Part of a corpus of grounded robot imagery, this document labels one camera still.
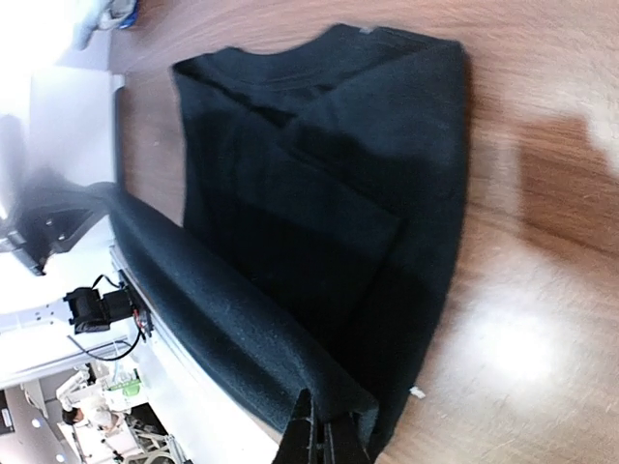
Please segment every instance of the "wooden table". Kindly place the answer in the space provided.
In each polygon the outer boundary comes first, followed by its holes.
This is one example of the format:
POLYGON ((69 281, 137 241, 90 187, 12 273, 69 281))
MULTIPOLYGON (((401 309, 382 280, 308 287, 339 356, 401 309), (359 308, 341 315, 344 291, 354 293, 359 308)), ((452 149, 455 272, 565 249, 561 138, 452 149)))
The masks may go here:
POLYGON ((273 52, 334 22, 464 43, 469 205, 451 297, 381 464, 619 462, 616 0, 144 0, 115 34, 131 190, 176 221, 184 147, 167 67, 273 52))

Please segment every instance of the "cable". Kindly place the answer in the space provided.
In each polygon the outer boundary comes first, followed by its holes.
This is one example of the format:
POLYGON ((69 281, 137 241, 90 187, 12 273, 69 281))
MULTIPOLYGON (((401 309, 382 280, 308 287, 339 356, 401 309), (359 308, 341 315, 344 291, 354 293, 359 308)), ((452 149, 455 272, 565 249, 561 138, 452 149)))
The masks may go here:
POLYGON ((112 343, 116 344, 116 343, 122 343, 123 345, 125 345, 127 348, 131 348, 132 346, 126 341, 126 340, 114 340, 112 343))
POLYGON ((112 363, 114 361, 120 361, 123 358, 126 358, 128 355, 130 355, 132 353, 132 351, 137 347, 137 344, 139 343, 140 338, 143 337, 143 333, 142 330, 139 328, 139 326, 137 325, 137 321, 135 321, 135 325, 137 326, 137 337, 135 338, 135 342, 133 343, 133 345, 131 345, 131 347, 122 355, 116 356, 114 358, 101 358, 97 355, 93 355, 91 352, 94 350, 86 350, 84 349, 84 347, 82 347, 79 343, 77 343, 77 340, 75 340, 72 336, 67 335, 67 337, 69 338, 70 341, 72 341, 74 343, 74 345, 79 348, 79 350, 84 354, 84 355, 88 355, 91 358, 98 360, 98 361, 103 361, 106 363, 112 363))
POLYGON ((96 287, 97 285, 99 285, 99 282, 101 282, 101 281, 102 281, 102 279, 107 280, 107 283, 109 283, 109 284, 110 284, 112 287, 114 287, 114 288, 118 288, 118 289, 120 289, 120 288, 121 288, 121 286, 120 286, 118 283, 114 283, 114 282, 112 282, 112 281, 111 281, 111 279, 110 279, 107 275, 105 275, 105 274, 101 274, 100 276, 98 276, 98 277, 95 279, 95 283, 93 283, 93 284, 92 284, 92 287, 91 287, 91 288, 94 290, 94 289, 95 289, 95 287, 96 287))

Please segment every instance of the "person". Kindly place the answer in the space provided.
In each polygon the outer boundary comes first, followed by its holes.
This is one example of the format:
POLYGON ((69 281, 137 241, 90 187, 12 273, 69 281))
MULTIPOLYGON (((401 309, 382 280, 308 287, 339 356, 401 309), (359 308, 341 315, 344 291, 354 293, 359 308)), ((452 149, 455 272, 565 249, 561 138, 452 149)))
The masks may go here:
POLYGON ((113 412, 107 406, 103 397, 94 395, 79 402, 79 408, 73 407, 71 411, 63 411, 63 422, 68 425, 88 420, 91 424, 104 431, 111 433, 123 423, 124 415, 113 412))

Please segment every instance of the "black t-shirt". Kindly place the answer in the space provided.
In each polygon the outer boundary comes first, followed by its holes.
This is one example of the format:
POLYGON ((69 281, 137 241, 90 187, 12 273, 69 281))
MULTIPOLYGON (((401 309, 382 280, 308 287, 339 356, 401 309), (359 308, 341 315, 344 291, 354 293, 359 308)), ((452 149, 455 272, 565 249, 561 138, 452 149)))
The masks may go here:
POLYGON ((128 222, 162 217, 144 205, 117 214, 133 270, 198 362, 255 414, 283 430, 309 388, 321 419, 357 415, 376 457, 457 258, 461 46, 337 25, 280 54, 227 48, 173 73, 185 231, 153 225, 160 232, 138 240, 128 222))

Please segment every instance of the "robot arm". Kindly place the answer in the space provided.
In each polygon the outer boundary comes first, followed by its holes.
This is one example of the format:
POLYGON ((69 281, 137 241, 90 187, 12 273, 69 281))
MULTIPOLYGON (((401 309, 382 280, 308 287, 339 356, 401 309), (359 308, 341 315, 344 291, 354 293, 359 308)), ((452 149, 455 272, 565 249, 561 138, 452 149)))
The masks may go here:
POLYGON ((89 378, 90 372, 88 371, 88 367, 84 365, 79 368, 79 371, 71 379, 61 385, 56 391, 56 397, 65 411, 71 411, 78 402, 78 399, 74 397, 74 393, 87 387, 89 378))
POLYGON ((77 7, 76 13, 83 19, 74 28, 74 48, 83 50, 97 29, 131 26, 137 0, 81 0, 77 7))

